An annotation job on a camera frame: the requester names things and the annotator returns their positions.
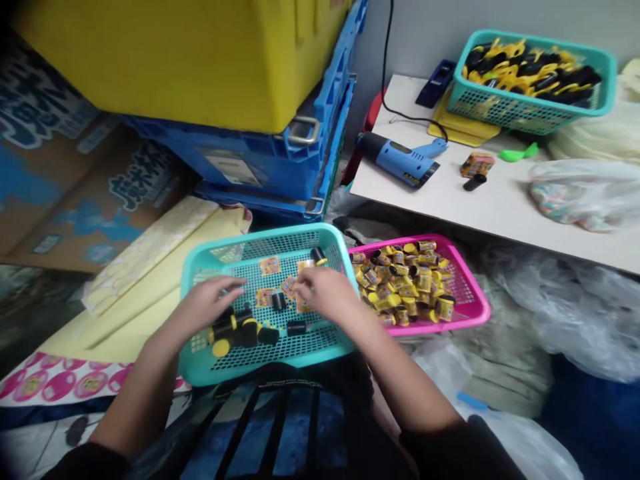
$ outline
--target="cardboard box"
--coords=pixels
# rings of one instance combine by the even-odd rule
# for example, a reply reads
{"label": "cardboard box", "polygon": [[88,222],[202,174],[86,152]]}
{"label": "cardboard box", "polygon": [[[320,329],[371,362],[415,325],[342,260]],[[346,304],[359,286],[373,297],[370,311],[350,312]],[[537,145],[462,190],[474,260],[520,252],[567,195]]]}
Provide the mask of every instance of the cardboard box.
{"label": "cardboard box", "polygon": [[197,176],[18,39],[0,75],[0,262],[100,271]]}

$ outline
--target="table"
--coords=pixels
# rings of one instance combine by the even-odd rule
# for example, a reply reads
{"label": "table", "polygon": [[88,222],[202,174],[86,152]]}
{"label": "table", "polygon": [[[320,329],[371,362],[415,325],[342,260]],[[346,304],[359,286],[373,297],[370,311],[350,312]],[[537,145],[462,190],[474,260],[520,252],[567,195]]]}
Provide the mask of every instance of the table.
{"label": "table", "polygon": [[[424,79],[394,75],[385,102],[410,117],[432,118],[434,110],[415,104]],[[384,107],[373,132],[408,148],[431,143],[425,122],[412,122]],[[351,193],[393,205],[404,210],[446,220],[540,248],[609,265],[640,274],[640,227],[616,233],[592,233],[576,225],[563,225],[542,215],[529,197],[528,174],[532,166],[548,160],[542,151],[534,159],[506,163],[496,157],[486,184],[466,192],[460,165],[472,151],[498,153],[503,149],[523,149],[524,144],[510,135],[500,134],[474,149],[449,142],[449,148],[435,160],[438,171],[420,189],[414,190],[378,166],[363,161],[351,187]]]}

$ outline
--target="person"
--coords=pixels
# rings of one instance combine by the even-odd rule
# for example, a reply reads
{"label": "person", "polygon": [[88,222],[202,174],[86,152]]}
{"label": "person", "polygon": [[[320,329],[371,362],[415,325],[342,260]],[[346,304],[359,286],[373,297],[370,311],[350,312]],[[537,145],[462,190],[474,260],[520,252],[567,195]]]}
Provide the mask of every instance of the person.
{"label": "person", "polygon": [[[302,369],[271,363],[223,382],[165,430],[178,352],[245,283],[220,276],[192,288],[148,338],[88,442],[44,478],[524,478],[482,419],[465,422],[349,280],[326,267],[304,270],[297,292],[358,352]],[[397,441],[373,413],[370,372]]]}

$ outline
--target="blue heat gun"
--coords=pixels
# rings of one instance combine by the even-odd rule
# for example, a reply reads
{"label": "blue heat gun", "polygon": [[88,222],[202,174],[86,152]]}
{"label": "blue heat gun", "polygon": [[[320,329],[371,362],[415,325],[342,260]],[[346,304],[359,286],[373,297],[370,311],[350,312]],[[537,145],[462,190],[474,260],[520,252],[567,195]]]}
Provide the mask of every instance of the blue heat gun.
{"label": "blue heat gun", "polygon": [[411,150],[376,133],[366,132],[358,136],[357,148],[364,158],[418,189],[440,167],[432,158],[447,149],[447,142],[435,139],[430,145]]}

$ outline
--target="white wall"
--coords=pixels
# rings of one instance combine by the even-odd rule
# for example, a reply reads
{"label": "white wall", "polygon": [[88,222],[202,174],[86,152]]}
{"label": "white wall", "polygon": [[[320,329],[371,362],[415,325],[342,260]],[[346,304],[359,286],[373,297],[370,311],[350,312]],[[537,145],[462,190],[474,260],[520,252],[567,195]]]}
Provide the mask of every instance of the white wall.
{"label": "white wall", "polygon": [[[345,153],[380,90],[389,0],[369,0],[351,69],[358,74]],[[395,0],[387,56],[394,73],[428,78],[440,60],[457,61],[475,30],[528,33],[609,50],[622,63],[640,56],[640,0]]]}

